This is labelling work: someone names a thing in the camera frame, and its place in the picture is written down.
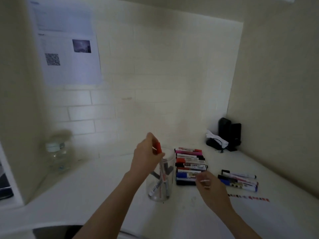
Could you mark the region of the person's right hand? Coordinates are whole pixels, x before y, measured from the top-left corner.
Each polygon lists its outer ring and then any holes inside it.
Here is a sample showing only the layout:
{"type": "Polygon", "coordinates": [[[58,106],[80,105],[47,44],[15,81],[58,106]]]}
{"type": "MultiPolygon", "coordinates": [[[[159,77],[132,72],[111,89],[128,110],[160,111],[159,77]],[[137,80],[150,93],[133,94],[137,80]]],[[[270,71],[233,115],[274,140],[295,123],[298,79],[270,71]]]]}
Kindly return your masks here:
{"type": "Polygon", "coordinates": [[[212,189],[210,191],[199,191],[199,193],[211,210],[217,207],[232,207],[225,185],[213,174],[212,189]]]}

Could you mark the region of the person's left hand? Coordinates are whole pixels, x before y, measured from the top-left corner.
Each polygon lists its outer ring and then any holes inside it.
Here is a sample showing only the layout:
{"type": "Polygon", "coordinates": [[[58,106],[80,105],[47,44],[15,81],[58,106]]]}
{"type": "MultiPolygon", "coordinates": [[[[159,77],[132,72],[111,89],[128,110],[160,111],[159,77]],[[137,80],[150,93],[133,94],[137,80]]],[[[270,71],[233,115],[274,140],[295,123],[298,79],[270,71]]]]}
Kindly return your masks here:
{"type": "Polygon", "coordinates": [[[156,150],[153,146],[156,142],[158,142],[157,138],[149,132],[134,150],[129,172],[135,179],[145,180],[158,165],[154,164],[154,152],[156,153],[156,150]]]}

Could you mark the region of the red cap marker pen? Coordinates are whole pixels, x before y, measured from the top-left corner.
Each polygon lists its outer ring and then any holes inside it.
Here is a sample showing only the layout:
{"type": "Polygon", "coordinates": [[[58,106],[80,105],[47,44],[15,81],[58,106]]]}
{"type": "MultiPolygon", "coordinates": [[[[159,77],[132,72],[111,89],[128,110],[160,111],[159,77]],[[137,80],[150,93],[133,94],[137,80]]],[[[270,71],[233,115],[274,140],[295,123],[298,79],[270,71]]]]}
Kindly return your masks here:
{"type": "MultiPolygon", "coordinates": [[[[161,154],[161,153],[162,153],[162,148],[161,148],[160,142],[156,142],[156,143],[155,143],[155,146],[153,146],[153,147],[154,147],[154,149],[156,150],[156,154],[161,154]]],[[[165,160],[164,160],[164,157],[161,159],[160,165],[161,165],[161,169],[164,171],[164,170],[165,170],[165,160]]]]}

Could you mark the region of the person's right forearm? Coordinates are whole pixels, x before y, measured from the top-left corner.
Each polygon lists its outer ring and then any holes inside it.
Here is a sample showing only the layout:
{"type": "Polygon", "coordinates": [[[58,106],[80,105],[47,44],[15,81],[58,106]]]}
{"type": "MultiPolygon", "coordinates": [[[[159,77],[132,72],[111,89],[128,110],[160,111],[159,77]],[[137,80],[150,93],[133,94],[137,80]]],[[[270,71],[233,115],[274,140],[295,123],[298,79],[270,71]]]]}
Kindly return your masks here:
{"type": "Polygon", "coordinates": [[[212,210],[226,225],[235,239],[262,239],[232,207],[217,207],[212,210]]]}

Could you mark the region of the row of assorted markers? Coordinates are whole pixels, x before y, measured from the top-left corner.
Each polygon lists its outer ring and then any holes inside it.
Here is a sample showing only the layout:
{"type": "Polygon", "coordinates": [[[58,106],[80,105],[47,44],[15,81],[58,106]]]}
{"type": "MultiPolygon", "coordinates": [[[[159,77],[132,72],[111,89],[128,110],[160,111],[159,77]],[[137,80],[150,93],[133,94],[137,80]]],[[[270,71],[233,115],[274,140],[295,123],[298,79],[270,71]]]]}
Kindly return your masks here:
{"type": "Polygon", "coordinates": [[[177,186],[195,186],[196,176],[208,170],[201,149],[177,147],[175,152],[175,181],[177,186]]]}

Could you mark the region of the red thin marker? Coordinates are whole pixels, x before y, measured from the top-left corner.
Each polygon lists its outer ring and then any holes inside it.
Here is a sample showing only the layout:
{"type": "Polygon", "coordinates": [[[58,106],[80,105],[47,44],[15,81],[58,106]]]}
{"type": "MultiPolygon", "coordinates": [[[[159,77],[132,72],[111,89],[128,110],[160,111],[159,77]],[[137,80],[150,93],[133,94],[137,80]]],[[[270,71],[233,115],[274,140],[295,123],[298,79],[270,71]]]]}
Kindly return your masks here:
{"type": "Polygon", "coordinates": [[[169,198],[169,186],[167,184],[165,162],[164,162],[163,158],[161,160],[161,170],[162,170],[162,180],[163,180],[163,183],[165,185],[165,195],[166,195],[166,198],[169,198]]]}

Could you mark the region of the clear plastic cup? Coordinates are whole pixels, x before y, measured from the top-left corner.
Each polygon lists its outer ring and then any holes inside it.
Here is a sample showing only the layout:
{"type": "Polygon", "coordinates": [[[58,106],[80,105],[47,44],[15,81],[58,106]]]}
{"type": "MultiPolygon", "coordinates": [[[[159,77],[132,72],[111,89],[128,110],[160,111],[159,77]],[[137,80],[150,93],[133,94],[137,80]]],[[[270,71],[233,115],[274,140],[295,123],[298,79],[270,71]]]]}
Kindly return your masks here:
{"type": "Polygon", "coordinates": [[[147,196],[157,202],[164,202],[172,196],[175,171],[175,151],[167,145],[161,149],[165,156],[146,179],[147,196]]]}

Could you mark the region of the grey cap white marker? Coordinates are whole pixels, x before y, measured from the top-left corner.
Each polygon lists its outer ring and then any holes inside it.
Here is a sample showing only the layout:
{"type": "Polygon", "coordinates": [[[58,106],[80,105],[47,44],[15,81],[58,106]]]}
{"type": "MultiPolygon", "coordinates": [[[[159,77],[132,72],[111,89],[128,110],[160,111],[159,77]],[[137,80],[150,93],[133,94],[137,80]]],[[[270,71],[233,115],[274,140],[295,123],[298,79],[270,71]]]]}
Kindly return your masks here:
{"type": "MultiPolygon", "coordinates": [[[[169,186],[169,198],[172,194],[172,184],[173,184],[173,174],[174,174],[174,166],[169,166],[165,168],[166,171],[166,179],[167,179],[167,184],[169,186]]],[[[169,198],[166,198],[165,195],[165,185],[162,180],[162,172],[161,169],[159,169],[159,172],[153,171],[151,176],[148,177],[148,179],[153,179],[147,180],[147,195],[150,199],[154,201],[165,201],[169,198]]]]}

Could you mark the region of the blue whiteboard marker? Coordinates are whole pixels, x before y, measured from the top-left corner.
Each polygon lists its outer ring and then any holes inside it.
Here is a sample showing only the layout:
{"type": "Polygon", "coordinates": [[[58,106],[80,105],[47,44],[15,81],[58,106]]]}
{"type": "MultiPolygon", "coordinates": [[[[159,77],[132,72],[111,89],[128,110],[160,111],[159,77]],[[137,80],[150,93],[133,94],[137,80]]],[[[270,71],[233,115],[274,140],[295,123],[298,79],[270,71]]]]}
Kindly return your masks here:
{"type": "Polygon", "coordinates": [[[229,180],[225,180],[225,179],[219,179],[224,185],[229,186],[229,187],[234,187],[234,188],[238,188],[238,189],[243,189],[243,190],[248,190],[251,192],[257,192],[258,188],[257,186],[253,186],[253,185],[247,185],[247,184],[243,184],[243,183],[236,183],[236,182],[232,182],[229,180]]]}

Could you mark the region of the black whiteboard marker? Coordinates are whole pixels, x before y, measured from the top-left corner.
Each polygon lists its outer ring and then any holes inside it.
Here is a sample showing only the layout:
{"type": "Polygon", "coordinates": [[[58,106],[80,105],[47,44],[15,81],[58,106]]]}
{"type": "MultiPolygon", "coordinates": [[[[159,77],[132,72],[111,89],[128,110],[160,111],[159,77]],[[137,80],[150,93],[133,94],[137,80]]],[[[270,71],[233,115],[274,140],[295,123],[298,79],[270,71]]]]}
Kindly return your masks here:
{"type": "Polygon", "coordinates": [[[238,177],[257,179],[257,176],[254,174],[237,173],[237,172],[231,172],[229,170],[224,170],[224,169],[221,170],[221,173],[222,174],[229,173],[231,175],[238,176],[238,177]]]}

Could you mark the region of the dark red whiteboard marker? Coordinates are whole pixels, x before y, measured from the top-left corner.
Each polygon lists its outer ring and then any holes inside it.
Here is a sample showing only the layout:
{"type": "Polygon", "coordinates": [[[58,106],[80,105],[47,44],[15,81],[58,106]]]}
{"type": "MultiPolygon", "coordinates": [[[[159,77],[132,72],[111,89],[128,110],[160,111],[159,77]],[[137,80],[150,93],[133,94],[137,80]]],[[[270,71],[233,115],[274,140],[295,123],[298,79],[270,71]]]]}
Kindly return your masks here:
{"type": "Polygon", "coordinates": [[[258,182],[257,183],[250,183],[250,182],[247,182],[247,181],[242,181],[242,180],[238,180],[238,179],[235,179],[235,178],[230,178],[230,177],[226,177],[226,176],[223,176],[223,175],[218,175],[217,176],[218,179],[222,179],[222,180],[228,180],[232,183],[242,183],[243,185],[250,185],[250,186],[255,186],[257,187],[258,186],[258,182]]]}

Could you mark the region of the black desktop device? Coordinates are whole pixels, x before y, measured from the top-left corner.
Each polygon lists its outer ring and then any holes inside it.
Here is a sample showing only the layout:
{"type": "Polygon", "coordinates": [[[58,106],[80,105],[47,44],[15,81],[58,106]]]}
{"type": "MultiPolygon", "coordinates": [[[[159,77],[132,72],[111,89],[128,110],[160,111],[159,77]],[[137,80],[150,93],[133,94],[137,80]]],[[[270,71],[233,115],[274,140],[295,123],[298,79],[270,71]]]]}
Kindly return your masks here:
{"type": "Polygon", "coordinates": [[[229,152],[237,151],[237,147],[241,145],[241,123],[232,123],[221,118],[218,121],[218,135],[229,142],[226,147],[229,152]]]}

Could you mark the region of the clear plastic water bottle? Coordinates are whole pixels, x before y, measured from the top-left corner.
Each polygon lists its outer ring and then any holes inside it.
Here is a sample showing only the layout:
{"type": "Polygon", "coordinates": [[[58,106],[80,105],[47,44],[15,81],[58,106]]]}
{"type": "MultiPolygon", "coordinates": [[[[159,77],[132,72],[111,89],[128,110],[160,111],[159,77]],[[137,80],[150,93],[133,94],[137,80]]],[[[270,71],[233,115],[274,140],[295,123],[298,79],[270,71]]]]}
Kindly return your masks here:
{"type": "Polygon", "coordinates": [[[54,132],[45,141],[46,153],[50,160],[50,168],[59,173],[65,173],[71,168],[74,157],[72,132],[62,129],[54,132]]]}

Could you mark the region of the paper sheet with pictures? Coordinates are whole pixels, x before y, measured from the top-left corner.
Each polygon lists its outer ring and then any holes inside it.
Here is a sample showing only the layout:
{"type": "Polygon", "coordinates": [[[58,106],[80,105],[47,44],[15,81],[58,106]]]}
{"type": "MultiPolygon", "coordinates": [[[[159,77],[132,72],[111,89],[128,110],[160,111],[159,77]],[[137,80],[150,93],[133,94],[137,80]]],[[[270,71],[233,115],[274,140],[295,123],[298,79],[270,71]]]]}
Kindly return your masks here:
{"type": "Polygon", "coordinates": [[[38,46],[47,86],[102,83],[96,36],[38,32],[38,46]]]}

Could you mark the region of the text-printed paper sheet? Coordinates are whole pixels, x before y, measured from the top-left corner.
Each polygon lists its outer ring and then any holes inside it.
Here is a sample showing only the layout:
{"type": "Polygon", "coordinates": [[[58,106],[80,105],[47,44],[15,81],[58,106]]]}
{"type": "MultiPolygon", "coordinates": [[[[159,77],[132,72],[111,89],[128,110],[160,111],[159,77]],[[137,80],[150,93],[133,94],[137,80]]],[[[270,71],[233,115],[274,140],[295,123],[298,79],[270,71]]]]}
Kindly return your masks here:
{"type": "Polygon", "coordinates": [[[26,0],[38,32],[93,36],[92,12],[81,0],[26,0]]]}

